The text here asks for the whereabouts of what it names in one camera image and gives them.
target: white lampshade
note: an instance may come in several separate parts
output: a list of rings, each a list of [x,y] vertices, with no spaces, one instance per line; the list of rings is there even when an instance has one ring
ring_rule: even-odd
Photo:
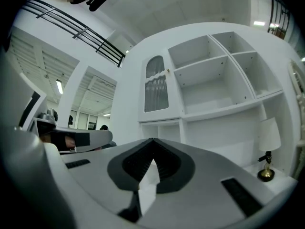
[[[281,137],[275,118],[265,120],[260,125],[259,150],[273,151],[281,146]]]

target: gold lamp stand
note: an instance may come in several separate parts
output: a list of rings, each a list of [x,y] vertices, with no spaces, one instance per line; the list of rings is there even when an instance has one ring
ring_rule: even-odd
[[[264,169],[260,170],[257,173],[257,178],[259,178],[263,182],[271,181],[275,176],[274,170],[270,169],[271,151],[267,151],[266,154],[263,157],[258,159],[259,162],[261,162],[263,160],[266,160],[267,163],[265,164]]]

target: table lamp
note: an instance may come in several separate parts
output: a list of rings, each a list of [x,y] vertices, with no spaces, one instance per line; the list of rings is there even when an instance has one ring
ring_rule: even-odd
[[[270,169],[271,151],[278,149],[280,146],[281,138],[275,118],[262,121],[260,124],[259,150],[265,151],[266,154],[259,158],[258,161],[266,160],[267,163],[264,169],[257,173],[257,177],[261,181],[271,181],[275,176],[275,172]]]

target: railing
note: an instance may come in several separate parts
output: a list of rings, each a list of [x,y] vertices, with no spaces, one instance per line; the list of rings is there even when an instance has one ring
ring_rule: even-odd
[[[37,15],[37,19],[43,18],[62,28],[72,34],[74,39],[82,40],[93,47],[96,53],[101,54],[120,67],[125,54],[101,35],[69,14],[41,0],[27,0],[22,9]]]
[[[271,0],[271,16],[268,32],[284,39],[290,21],[290,11],[282,0]]]

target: arched cabinet door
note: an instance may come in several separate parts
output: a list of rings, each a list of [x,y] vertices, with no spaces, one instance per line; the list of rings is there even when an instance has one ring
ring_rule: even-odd
[[[179,117],[177,87],[167,50],[142,62],[139,122]]]

